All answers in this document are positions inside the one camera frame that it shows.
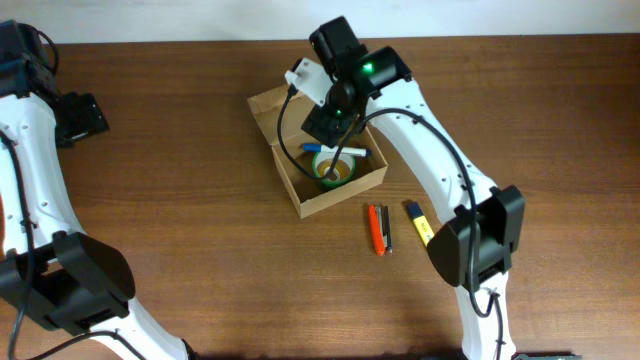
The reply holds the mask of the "green tape roll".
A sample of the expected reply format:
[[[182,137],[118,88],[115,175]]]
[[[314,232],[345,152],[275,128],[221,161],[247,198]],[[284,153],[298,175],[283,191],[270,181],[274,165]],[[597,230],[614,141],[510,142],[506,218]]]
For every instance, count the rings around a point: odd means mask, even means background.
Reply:
[[[329,189],[340,187],[349,182],[356,173],[356,159],[352,155],[340,154],[332,170],[333,153],[318,152],[312,160],[312,170],[316,177],[323,177],[321,184]]]

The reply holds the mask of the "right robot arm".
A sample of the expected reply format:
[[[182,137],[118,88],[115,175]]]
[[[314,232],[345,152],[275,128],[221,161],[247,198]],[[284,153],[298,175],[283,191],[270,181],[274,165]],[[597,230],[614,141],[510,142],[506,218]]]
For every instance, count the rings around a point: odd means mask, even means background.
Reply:
[[[426,249],[455,291],[463,357],[514,358],[506,285],[519,245],[524,196],[514,185],[499,188],[455,144],[393,48],[368,50],[343,16],[321,25],[309,41],[318,59],[302,60],[286,75],[315,104],[303,131],[330,147],[345,146],[367,126],[388,139],[441,223]]]

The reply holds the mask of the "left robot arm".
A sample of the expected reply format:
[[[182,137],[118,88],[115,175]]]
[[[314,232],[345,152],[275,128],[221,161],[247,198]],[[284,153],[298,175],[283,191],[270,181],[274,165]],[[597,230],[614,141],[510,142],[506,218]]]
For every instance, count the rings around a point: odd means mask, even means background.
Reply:
[[[195,359],[141,305],[131,268],[80,225],[58,159],[61,148],[108,131],[90,93],[56,85],[59,53],[35,27],[1,24],[1,297],[16,318],[7,356],[17,356],[25,319],[70,334],[42,353],[93,339],[123,359]]]

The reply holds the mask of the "small yellow tape roll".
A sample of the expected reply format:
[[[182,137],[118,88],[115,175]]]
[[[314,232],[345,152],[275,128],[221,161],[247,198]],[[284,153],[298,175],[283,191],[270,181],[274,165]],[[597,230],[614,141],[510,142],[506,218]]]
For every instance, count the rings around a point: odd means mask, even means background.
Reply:
[[[333,170],[329,168],[333,163],[334,157],[321,157],[317,155],[314,158],[314,170],[318,177],[324,177],[325,182],[336,183],[344,182],[350,178],[354,171],[355,158],[353,156],[341,155]]]

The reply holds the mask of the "blue white marker pen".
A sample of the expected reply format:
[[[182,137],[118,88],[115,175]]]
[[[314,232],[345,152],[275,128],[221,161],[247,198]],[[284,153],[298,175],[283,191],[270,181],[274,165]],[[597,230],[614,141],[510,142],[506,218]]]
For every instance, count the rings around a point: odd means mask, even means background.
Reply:
[[[305,152],[313,152],[322,154],[325,157],[334,157],[337,153],[341,155],[354,156],[354,157],[369,157],[371,155],[371,151],[366,148],[355,148],[355,147],[342,147],[339,146],[329,147],[326,145],[315,144],[315,143],[304,143],[302,145],[302,149]]]

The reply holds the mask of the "brown cardboard box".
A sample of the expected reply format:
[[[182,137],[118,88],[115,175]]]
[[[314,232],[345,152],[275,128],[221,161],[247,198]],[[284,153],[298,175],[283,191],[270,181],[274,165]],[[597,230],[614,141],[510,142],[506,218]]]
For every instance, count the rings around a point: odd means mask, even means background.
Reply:
[[[302,129],[314,103],[297,94],[283,108],[287,87],[282,85],[247,99],[257,125],[271,147],[275,166],[301,218],[338,204],[383,182],[388,163],[368,130],[354,135],[347,148],[365,149],[368,156],[341,154],[329,179],[316,182],[288,160],[283,151],[307,173],[320,177],[333,160],[331,153],[307,152],[303,146],[317,141]]]

